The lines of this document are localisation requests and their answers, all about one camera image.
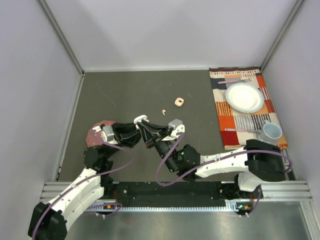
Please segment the white earbud charging case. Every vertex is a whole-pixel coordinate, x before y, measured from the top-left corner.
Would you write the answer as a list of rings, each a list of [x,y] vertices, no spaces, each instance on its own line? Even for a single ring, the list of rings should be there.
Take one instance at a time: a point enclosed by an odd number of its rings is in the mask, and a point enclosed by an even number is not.
[[[140,115],[133,120],[133,123],[137,124],[138,122],[141,122],[142,120],[147,120],[147,119],[148,117],[146,115]]]

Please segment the pink earbud charging case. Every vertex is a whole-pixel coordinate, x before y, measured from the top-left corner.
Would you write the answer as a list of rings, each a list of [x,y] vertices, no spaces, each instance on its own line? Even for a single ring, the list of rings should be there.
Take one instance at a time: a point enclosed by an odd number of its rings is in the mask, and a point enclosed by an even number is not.
[[[175,101],[174,101],[174,105],[177,107],[182,107],[184,104],[185,100],[181,97],[178,97]]]

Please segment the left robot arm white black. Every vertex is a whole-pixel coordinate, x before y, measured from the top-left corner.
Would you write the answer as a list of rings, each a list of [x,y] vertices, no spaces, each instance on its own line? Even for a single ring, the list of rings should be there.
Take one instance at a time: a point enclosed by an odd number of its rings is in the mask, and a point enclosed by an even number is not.
[[[59,195],[33,209],[28,236],[33,240],[63,240],[78,217],[99,198],[114,191],[110,173],[115,172],[109,158],[117,151],[127,153],[141,139],[134,123],[101,121],[88,131],[83,152],[85,168]]]

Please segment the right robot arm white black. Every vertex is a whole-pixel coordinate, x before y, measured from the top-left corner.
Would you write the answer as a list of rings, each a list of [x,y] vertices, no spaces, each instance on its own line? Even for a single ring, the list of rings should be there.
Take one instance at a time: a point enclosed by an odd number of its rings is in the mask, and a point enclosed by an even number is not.
[[[179,119],[167,126],[147,119],[135,120],[134,124],[145,146],[155,148],[162,158],[158,170],[166,165],[170,172],[177,173],[178,180],[187,181],[237,172],[233,192],[239,198],[245,198],[261,184],[285,181],[291,170],[284,167],[285,156],[276,146],[256,139],[247,140],[245,146],[233,151],[202,155],[189,144],[176,149],[185,135],[185,125]]]

